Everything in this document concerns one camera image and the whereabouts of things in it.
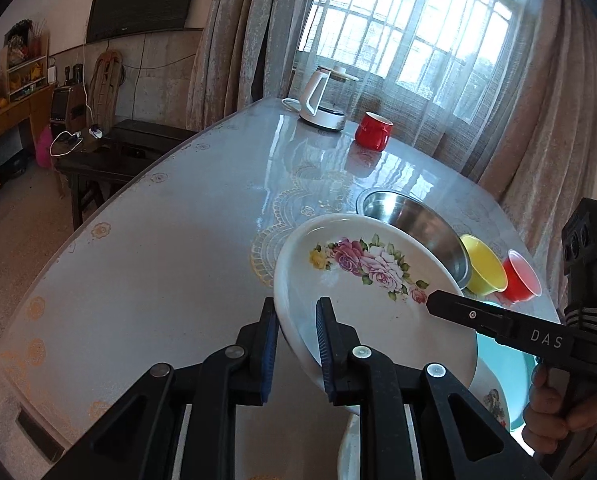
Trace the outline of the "right hand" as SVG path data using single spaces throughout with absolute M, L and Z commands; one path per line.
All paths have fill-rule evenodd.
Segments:
M 597 426 L 597 393 L 579 403 L 567 416 L 562 416 L 563 398 L 549 386 L 548 379 L 548 367 L 537 365 L 533 369 L 529 402 L 523 411 L 523 440 L 541 454 L 554 453 L 569 434 Z

